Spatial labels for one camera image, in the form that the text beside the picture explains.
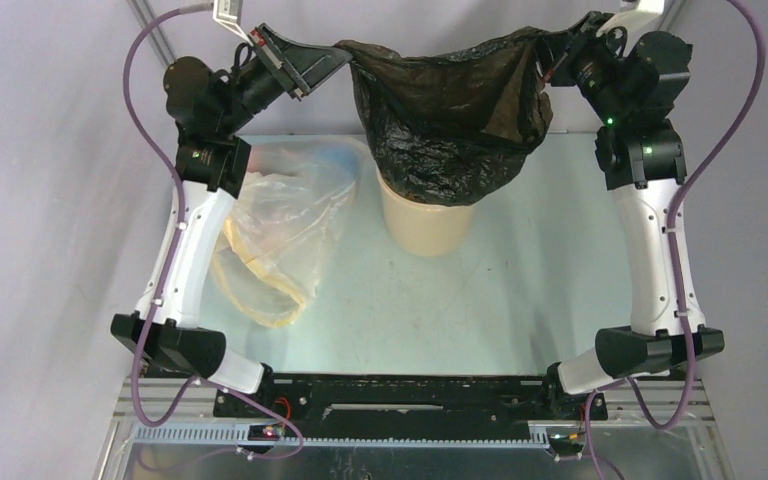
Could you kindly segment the clear plastic bag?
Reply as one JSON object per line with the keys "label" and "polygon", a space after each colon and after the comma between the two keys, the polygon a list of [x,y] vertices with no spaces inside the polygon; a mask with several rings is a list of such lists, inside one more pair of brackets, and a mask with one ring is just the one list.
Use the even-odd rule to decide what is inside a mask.
{"label": "clear plastic bag", "polygon": [[253,147],[210,266],[241,314],[284,327],[315,300],[371,160],[368,147],[350,137]]}

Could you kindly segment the black trash bag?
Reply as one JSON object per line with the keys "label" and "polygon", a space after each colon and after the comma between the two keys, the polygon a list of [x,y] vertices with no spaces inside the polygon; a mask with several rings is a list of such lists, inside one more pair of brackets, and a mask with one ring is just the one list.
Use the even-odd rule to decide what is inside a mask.
{"label": "black trash bag", "polygon": [[524,27],[468,49],[406,57],[341,40],[367,145],[395,193],[418,203],[470,206],[521,172],[553,119],[538,75],[549,32]]}

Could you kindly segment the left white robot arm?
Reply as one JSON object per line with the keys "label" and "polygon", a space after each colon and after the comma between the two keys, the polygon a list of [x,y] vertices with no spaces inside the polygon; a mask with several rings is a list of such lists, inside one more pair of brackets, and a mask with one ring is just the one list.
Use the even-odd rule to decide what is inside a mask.
{"label": "left white robot arm", "polygon": [[310,95],[352,56],[290,41],[265,24],[251,35],[251,57],[228,70],[186,56],[164,73],[166,110],[178,130],[170,220],[146,292],[134,312],[114,316],[111,333],[137,362],[236,390],[238,404],[259,417],[276,403],[275,388],[262,380],[266,366],[233,352],[224,333],[200,325],[212,251],[251,155],[236,134],[281,95]]}

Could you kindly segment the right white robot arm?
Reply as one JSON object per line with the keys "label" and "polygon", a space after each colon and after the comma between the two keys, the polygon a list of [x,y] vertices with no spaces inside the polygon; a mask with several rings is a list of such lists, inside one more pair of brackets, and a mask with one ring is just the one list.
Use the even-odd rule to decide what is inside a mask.
{"label": "right white robot arm", "polygon": [[601,120],[595,156],[624,228],[632,280],[629,323],[603,328],[585,353],[552,365],[545,411],[566,418],[584,393],[628,377],[661,374],[723,351],[694,298],[683,225],[674,197],[688,175],[669,115],[690,79],[692,48],[664,31],[631,31],[658,17],[637,5],[591,12],[538,49],[545,81],[576,87]]}

